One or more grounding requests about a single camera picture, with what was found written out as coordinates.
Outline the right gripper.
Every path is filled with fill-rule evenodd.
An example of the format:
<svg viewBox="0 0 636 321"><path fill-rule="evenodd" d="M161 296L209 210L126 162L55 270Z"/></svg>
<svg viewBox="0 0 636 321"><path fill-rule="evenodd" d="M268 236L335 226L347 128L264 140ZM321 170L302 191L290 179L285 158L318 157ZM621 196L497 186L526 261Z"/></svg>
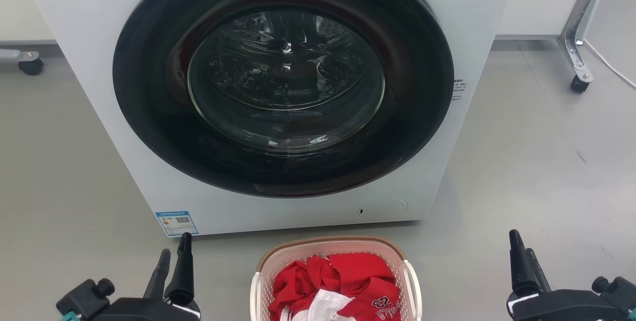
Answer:
<svg viewBox="0 0 636 321"><path fill-rule="evenodd" d="M551 291L532 248L526 249L517 230L509 231L512 292L507 303L514 321L633 321L636 287L623 277L597 277L591 291Z"/></svg>

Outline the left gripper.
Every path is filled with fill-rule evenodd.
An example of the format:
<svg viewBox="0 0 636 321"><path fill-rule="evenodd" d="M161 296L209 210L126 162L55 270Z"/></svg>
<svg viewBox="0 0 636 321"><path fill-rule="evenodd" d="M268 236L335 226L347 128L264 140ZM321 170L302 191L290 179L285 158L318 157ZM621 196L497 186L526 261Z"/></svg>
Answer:
<svg viewBox="0 0 636 321"><path fill-rule="evenodd" d="M172 280L165 289L171 251L163 249L145 290L145 298L108 297L114 285L108 279L87 279L56 303L62 321L199 321L200 313L185 307L194 299L192 235L184 233L177 247ZM172 304L162 299L168 298Z"/></svg>

